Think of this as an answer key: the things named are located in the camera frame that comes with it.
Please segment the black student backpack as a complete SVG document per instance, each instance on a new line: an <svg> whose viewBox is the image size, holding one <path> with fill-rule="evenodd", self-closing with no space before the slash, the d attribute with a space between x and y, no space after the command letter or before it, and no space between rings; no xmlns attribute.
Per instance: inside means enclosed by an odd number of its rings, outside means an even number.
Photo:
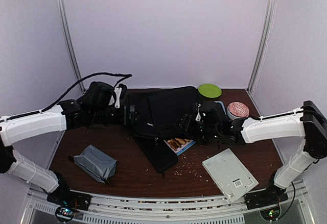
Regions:
<svg viewBox="0 0 327 224"><path fill-rule="evenodd" d="M129 128L136 137L147 139L187 139L174 127L185 114L197 115L203 100L193 86L152 92L133 92L125 104L139 104L141 117L137 127Z"/></svg>

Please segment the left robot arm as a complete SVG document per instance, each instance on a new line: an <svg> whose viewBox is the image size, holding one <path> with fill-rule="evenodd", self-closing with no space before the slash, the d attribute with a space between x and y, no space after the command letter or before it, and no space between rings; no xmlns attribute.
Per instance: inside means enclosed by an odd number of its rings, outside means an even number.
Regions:
<svg viewBox="0 0 327 224"><path fill-rule="evenodd" d="M130 109L116 103L98 104L83 99L69 99L42 110L1 118L1 173L8 173L39 186L63 206L74 198L68 184L59 173L35 164L13 148L13 144L28 138L92 125L129 125Z"/></svg>

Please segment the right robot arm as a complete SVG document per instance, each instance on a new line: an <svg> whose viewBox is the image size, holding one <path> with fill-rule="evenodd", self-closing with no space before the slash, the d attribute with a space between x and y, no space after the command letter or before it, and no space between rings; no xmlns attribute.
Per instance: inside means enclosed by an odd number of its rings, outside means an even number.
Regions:
<svg viewBox="0 0 327 224"><path fill-rule="evenodd" d="M266 204L273 204L282 192L311 164L326 157L326 118L312 101L292 111L270 116L247 116L230 119L221 104L203 102L197 115L187 116L177 127L185 138L198 142L217 139L227 145L251 144L284 137L302 137L297 152L288 164L272 175L270 185L262 193Z"/></svg>

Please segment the dog picture book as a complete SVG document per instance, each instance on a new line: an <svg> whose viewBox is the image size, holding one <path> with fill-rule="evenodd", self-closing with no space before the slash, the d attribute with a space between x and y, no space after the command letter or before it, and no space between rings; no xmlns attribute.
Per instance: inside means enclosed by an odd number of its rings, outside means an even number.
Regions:
<svg viewBox="0 0 327 224"><path fill-rule="evenodd" d="M191 146L193 146L196 142L190 139L180 139L173 138L169 140L164 140L164 143L176 154L181 155Z"/></svg>

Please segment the red patterned bowl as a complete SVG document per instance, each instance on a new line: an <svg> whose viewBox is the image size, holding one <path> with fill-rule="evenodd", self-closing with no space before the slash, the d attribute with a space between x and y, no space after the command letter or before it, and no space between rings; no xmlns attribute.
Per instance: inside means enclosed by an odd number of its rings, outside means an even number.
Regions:
<svg viewBox="0 0 327 224"><path fill-rule="evenodd" d="M250 110L244 103L232 102L227 107L227 115L232 120L244 118L250 115Z"/></svg>

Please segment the green plate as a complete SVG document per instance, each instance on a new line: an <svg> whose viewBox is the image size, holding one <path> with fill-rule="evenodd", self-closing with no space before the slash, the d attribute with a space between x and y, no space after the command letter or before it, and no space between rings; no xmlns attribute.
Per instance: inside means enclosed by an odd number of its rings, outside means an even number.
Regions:
<svg viewBox="0 0 327 224"><path fill-rule="evenodd" d="M200 85L198 91L202 96L207 98L217 98L222 94L220 87L210 83Z"/></svg>

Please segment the black zip pouch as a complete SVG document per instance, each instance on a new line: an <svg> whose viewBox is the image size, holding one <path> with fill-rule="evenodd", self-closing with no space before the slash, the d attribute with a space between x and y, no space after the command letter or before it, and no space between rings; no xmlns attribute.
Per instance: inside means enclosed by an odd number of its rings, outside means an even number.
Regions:
<svg viewBox="0 0 327 224"><path fill-rule="evenodd" d="M163 140L140 137L134 137L133 139L163 178L166 175L166 171L178 163L177 154Z"/></svg>

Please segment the grey pencil pouch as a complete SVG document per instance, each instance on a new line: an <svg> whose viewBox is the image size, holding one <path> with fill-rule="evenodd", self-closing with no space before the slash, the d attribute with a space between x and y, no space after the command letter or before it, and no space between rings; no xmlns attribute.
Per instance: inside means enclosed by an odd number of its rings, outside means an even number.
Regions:
<svg viewBox="0 0 327 224"><path fill-rule="evenodd" d="M111 186L109 178L115 174L117 166L116 159L105 154L93 145L86 147L81 154L76 156L69 155L67 158L97 182Z"/></svg>

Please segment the grey notebook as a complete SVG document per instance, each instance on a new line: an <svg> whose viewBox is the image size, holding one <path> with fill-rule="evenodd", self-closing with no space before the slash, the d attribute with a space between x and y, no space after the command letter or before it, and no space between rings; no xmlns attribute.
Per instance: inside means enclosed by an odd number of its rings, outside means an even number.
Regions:
<svg viewBox="0 0 327 224"><path fill-rule="evenodd" d="M259 184L229 148L204 160L202 166L229 203L234 203Z"/></svg>

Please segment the front aluminium rail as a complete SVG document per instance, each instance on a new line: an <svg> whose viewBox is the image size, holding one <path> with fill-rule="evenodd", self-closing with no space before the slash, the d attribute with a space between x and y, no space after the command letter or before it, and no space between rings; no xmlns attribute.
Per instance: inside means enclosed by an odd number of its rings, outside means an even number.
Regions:
<svg viewBox="0 0 327 224"><path fill-rule="evenodd" d="M87 210L71 223L267 223L269 210L280 208L276 223L317 223L303 181L287 189L288 200L249 209L242 197L230 204L223 195L186 198L141 198L91 194Z"/></svg>

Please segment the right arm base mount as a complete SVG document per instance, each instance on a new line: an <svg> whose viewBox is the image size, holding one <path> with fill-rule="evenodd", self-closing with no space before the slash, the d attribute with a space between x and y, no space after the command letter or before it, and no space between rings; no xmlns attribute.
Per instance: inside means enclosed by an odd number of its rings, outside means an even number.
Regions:
<svg viewBox="0 0 327 224"><path fill-rule="evenodd" d="M260 209L261 217L266 221L278 221L282 214L281 202L288 200L286 189L281 189L274 185L276 171L268 181L266 189L247 193L244 195L245 203L248 210Z"/></svg>

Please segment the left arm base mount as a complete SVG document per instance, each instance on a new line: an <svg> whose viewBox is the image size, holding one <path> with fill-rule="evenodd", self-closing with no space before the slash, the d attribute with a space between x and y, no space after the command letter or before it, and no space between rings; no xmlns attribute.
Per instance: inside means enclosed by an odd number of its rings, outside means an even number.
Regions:
<svg viewBox="0 0 327 224"><path fill-rule="evenodd" d="M86 193L71 191L68 183L58 172L54 172L58 178L59 186L52 192L47 194L47 201L59 205L55 210L55 217L60 223L72 221L79 210L88 210L91 195Z"/></svg>

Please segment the right aluminium frame post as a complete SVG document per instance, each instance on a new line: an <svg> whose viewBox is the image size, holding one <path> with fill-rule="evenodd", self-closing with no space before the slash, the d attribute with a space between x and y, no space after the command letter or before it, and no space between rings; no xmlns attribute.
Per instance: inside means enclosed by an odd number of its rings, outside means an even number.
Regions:
<svg viewBox="0 0 327 224"><path fill-rule="evenodd" d="M258 51L256 53L256 58L254 62L254 67L251 73L250 81L248 84L247 91L250 95L254 95L255 88L258 85L260 74L263 68L265 54L267 50L268 38L271 31L274 14L275 14L275 7L276 7L277 0L267 0L266 6L266 13L264 18L263 29L261 33L261 38L259 41Z"/></svg>

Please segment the aluminium frame post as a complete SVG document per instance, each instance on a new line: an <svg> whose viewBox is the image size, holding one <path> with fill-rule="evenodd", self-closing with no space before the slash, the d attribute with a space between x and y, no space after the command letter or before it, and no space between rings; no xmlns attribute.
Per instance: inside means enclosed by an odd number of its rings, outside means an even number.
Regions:
<svg viewBox="0 0 327 224"><path fill-rule="evenodd" d="M261 38L259 41L258 51L256 53L256 58L254 62L254 67L251 73L250 81L248 84L247 91L250 95L254 95L255 88L258 85L260 74L263 68L265 54L267 50L268 38L271 31L274 14L275 14L275 7L276 7L277 0L267 0L266 6L266 13L264 18L263 29L261 33Z"/></svg>
<svg viewBox="0 0 327 224"><path fill-rule="evenodd" d="M63 28L64 39L65 39L65 44L66 44L66 48L68 51L69 60L71 62L71 65L73 68L73 73L75 75L76 80L80 80L82 77L81 77L81 72L80 72L80 69L79 69L79 66L77 63L71 33L69 30L64 0L57 0L57 5L58 5L58 9L59 9L60 18L61 18L61 24L62 24L62 28Z"/></svg>

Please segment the left aluminium frame post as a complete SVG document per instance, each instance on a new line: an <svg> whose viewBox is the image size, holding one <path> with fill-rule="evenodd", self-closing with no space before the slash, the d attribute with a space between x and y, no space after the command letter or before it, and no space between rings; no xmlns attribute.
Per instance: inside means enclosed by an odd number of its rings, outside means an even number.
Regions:
<svg viewBox="0 0 327 224"><path fill-rule="evenodd" d="M79 66L77 63L71 33L69 30L64 0L57 0L57 5L58 5L58 9L59 9L60 18L61 18L61 24L62 24L62 28L63 28L64 39L65 39L65 44L66 44L66 48L68 51L69 60L71 62L71 65L73 68L73 73L75 75L76 80L80 80L82 77L81 77L81 72L80 72L80 69L79 69Z"/></svg>

